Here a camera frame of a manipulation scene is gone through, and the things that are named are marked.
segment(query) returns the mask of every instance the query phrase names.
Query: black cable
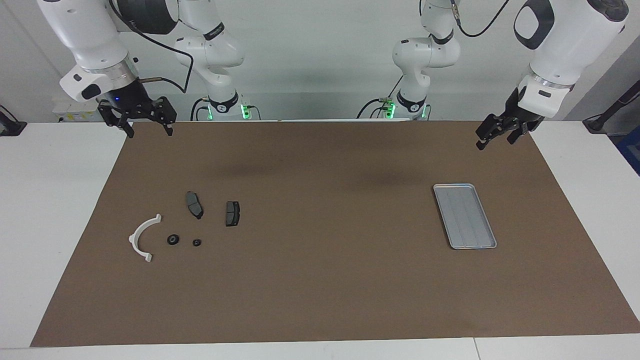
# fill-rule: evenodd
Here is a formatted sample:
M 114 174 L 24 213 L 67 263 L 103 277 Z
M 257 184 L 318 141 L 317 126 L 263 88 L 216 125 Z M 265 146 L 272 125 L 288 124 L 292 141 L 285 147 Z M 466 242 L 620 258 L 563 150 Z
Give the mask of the black cable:
M 502 11 L 504 10 L 505 6 L 507 6 L 507 4 L 510 2 L 510 0 L 505 0 L 504 4 L 502 4 L 502 6 L 500 7 L 500 10 L 498 10 L 497 13 L 495 13 L 495 16 L 493 17 L 493 19 L 491 20 L 491 22 L 489 22 L 489 25 L 487 25 L 482 31 L 480 31 L 477 34 L 469 34 L 467 33 L 463 28 L 462 28 L 462 21 L 460 21 L 460 15 L 458 14 L 456 16 L 456 23 L 458 24 L 458 28 L 460 28 L 460 31 L 467 37 L 470 38 L 476 38 L 479 37 L 480 35 L 484 34 L 487 30 L 489 30 L 489 28 L 493 25 L 493 23 L 495 22 L 496 19 L 498 19 L 498 16 L 500 16 L 500 13 L 502 13 Z M 451 0 L 451 4 L 452 5 L 456 5 L 456 0 Z
M 198 111 L 196 111 L 196 121 L 200 121 L 200 119 L 198 119 L 198 114 L 200 113 L 200 110 L 209 110 L 208 106 L 201 106 L 198 108 Z
M 191 72 L 193 71 L 193 63 L 195 62 L 195 60 L 193 59 L 193 56 L 189 53 L 185 53 L 184 51 L 180 51 L 178 49 L 174 49 L 168 45 L 164 45 L 163 43 L 156 41 L 148 36 L 146 36 L 142 31 L 138 30 L 136 28 L 136 26 L 130 22 L 127 22 L 122 15 L 120 14 L 120 12 L 116 9 L 116 6 L 113 4 L 113 0 L 109 0 L 109 5 L 111 5 L 111 9 L 113 10 L 113 12 L 116 14 L 116 16 L 118 17 L 118 19 L 120 19 L 120 21 L 124 22 L 124 24 L 134 33 L 140 35 L 141 37 L 147 39 L 148 41 L 151 41 L 152 43 L 154 43 L 155 45 L 158 45 L 160 47 L 163 47 L 169 51 L 173 51 L 174 53 L 178 53 L 184 56 L 188 56 L 189 59 L 191 60 L 191 65 L 189 65 L 189 71 L 187 72 L 187 79 L 184 82 L 184 88 L 181 87 L 180 85 L 178 85 L 175 81 L 173 80 L 169 80 L 169 79 L 165 79 L 162 78 L 163 81 L 166 81 L 169 84 L 172 84 L 173 86 L 177 87 L 183 94 L 187 93 L 187 88 L 189 87 L 189 80 L 191 79 Z
M 400 85 L 400 81 L 402 81 L 402 78 L 404 77 L 404 75 L 400 75 L 400 78 L 398 79 L 398 82 L 396 83 L 396 85 L 394 86 L 394 88 L 391 90 L 391 92 L 389 93 L 389 96 L 387 97 L 391 97 L 391 95 L 393 95 L 394 91 L 396 90 L 396 88 L 398 88 L 398 85 Z M 378 111 L 378 114 L 376 115 L 378 117 L 380 117 L 380 113 L 382 112 L 382 110 Z
M 376 112 L 376 111 L 378 111 L 378 110 L 382 111 L 382 110 L 384 110 L 384 109 L 385 109 L 385 107 L 384 107 L 384 106 L 380 106 L 379 108 L 374 109 L 374 110 L 371 112 L 371 115 L 369 115 L 369 118 L 370 118 L 370 119 L 373 119 L 373 118 L 374 118 L 374 117 L 373 117 L 373 113 L 374 113 L 374 112 Z
M 620 104 L 622 104 L 622 107 L 624 108 L 625 106 L 629 105 L 630 103 L 636 101 L 636 99 L 640 96 L 640 92 L 638 94 L 636 94 L 636 96 L 634 96 L 633 99 L 627 101 L 627 102 L 621 102 Z
M 17 117 L 15 117 L 15 115 L 14 115 L 12 112 L 10 112 L 10 111 L 9 111 L 9 109 L 5 108 L 5 107 L 4 107 L 4 106 L 2 106 L 2 105 L 0 105 L 0 108 L 1 108 L 2 110 L 4 110 L 4 112 L 6 112 L 7 114 L 11 115 L 11 117 L 13 118 L 13 120 L 14 120 L 15 122 L 19 122 L 19 121 L 18 121 L 18 118 L 17 118 Z
M 634 102 L 638 97 L 640 97 L 640 93 L 636 94 L 636 96 L 634 96 L 633 99 L 631 99 L 631 100 L 629 100 L 627 102 L 621 102 L 620 103 L 620 104 L 622 104 L 621 109 L 624 108 L 625 106 L 631 104 L 632 102 Z M 602 115 L 604 115 L 604 113 L 601 113 L 601 114 L 598 114 L 598 115 L 593 115 L 591 117 L 588 117 L 588 118 L 584 119 L 583 121 L 591 120 L 591 119 L 596 118 L 596 117 L 601 117 Z
M 365 104 L 365 106 L 362 106 L 362 109 L 360 109 L 360 112 L 358 113 L 358 117 L 356 119 L 359 119 L 362 113 L 369 107 L 369 105 L 373 104 L 374 102 L 380 102 L 380 99 L 370 100 Z
M 260 115 L 260 109 L 258 109 L 258 107 L 256 105 L 248 105 L 246 108 L 247 109 L 256 109 L 256 110 L 258 110 L 258 119 L 262 120 L 262 115 Z
M 189 121 L 193 121 L 193 115 L 196 112 L 196 107 L 198 106 L 198 104 L 200 104 L 202 101 L 204 101 L 202 98 L 199 98 L 198 100 L 196 100 L 196 102 L 193 103 L 193 107 L 191 108 L 191 116 L 189 117 Z

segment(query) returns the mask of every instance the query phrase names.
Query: green led light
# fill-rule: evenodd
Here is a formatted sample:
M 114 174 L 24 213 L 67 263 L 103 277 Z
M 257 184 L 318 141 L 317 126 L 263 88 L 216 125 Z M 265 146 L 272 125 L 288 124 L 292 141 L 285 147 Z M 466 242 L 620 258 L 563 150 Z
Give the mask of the green led light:
M 243 118 L 246 119 L 250 119 L 251 118 L 251 111 L 249 111 L 249 109 L 246 108 L 245 105 L 241 104 L 240 107 L 242 108 L 242 116 Z
M 395 114 L 396 114 L 396 104 L 391 103 L 391 109 L 387 110 L 387 119 L 394 118 Z

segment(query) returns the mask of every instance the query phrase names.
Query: black round part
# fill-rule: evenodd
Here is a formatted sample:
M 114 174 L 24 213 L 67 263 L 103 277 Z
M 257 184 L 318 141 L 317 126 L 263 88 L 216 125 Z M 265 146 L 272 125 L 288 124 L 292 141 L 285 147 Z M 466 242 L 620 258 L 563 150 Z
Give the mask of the black round part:
M 169 243 L 169 245 L 175 245 L 180 242 L 180 236 L 177 236 L 176 234 L 169 235 L 169 237 L 166 239 L 166 242 Z
M 625 0 L 587 0 L 587 2 L 609 21 L 621 22 L 629 15 L 629 6 Z
M 145 34 L 167 35 L 178 24 L 166 0 L 118 0 L 122 17 Z

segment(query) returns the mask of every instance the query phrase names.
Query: black rubber washer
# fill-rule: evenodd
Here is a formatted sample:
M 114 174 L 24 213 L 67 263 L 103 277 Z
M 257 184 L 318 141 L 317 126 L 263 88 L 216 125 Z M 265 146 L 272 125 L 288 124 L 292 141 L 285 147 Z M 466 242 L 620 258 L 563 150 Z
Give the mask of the black rubber washer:
M 180 242 L 180 236 L 177 236 L 176 234 L 171 234 L 169 235 L 169 237 L 166 239 L 166 242 L 169 245 L 175 245 L 178 242 Z

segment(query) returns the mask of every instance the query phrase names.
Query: white wall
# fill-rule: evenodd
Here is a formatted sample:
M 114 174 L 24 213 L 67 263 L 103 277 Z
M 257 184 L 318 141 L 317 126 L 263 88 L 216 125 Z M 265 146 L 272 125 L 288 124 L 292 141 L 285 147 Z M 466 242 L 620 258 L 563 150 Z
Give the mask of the white wall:
M 640 37 L 618 58 L 602 78 L 567 115 L 581 120 L 603 113 L 636 81 L 640 81 Z M 605 124 L 608 134 L 628 134 L 640 126 L 640 99 L 620 109 Z
M 354 117 L 363 103 L 387 95 L 400 76 L 391 59 L 394 44 L 406 37 L 425 35 L 420 26 L 418 0 L 216 2 L 227 29 L 248 51 L 245 63 L 230 71 L 238 89 L 260 107 L 267 119 Z M 628 2 L 631 15 L 627 29 L 607 54 L 585 71 L 557 119 L 580 101 L 640 34 L 640 1 Z M 49 98 L 52 94 L 61 96 L 53 90 L 57 79 L 52 79 L 51 74 L 36 73 L 55 69 L 64 74 L 73 66 L 73 59 L 48 27 L 35 0 L 0 0 L 0 3 L 24 26 L 23 35 L 32 38 L 26 42 L 5 39 L 9 29 L 21 30 L 15 21 L 0 23 L 3 34 L 0 100 L 17 113 L 24 111 L 27 120 L 48 119 Z M 432 119 L 481 120 L 489 112 L 502 111 L 506 97 L 531 59 L 531 52 L 517 42 L 512 29 L 522 3 L 522 0 L 510 3 L 485 35 L 475 39 L 458 35 L 463 47 L 459 63 L 430 71 Z M 480 30 L 501 4 L 502 0 L 464 2 L 463 25 L 467 31 Z M 171 35 L 157 38 L 172 44 L 177 37 L 192 34 L 179 25 Z M 141 76 L 164 76 L 179 83 L 184 80 L 186 69 L 172 53 L 135 34 L 121 36 L 131 54 L 141 60 L 138 64 Z M 6 61 L 6 54 L 11 54 L 10 61 Z M 37 64 L 23 66 L 36 59 Z M 8 81 L 5 74 L 22 79 L 21 91 L 31 96 L 21 94 L 16 89 L 18 85 Z M 198 78 L 193 79 L 189 95 L 179 94 L 168 84 L 149 84 L 148 89 L 155 96 L 169 95 L 183 120 L 188 117 L 191 103 L 205 95 Z M 5 92 L 14 95 L 5 99 Z

